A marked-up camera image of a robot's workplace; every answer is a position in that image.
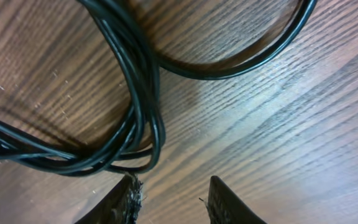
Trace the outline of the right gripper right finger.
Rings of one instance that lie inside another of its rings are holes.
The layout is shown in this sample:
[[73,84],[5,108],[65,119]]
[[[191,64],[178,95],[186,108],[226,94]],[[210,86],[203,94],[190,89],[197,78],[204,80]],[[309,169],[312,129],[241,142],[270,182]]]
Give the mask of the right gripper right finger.
[[210,178],[206,208],[210,224],[266,224],[216,175]]

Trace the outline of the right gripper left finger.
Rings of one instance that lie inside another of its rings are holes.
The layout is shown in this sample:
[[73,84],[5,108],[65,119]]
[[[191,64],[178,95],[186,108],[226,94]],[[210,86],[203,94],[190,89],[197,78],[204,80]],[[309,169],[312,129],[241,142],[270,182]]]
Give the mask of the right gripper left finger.
[[142,182],[125,174],[118,184],[75,224],[136,224],[142,208]]

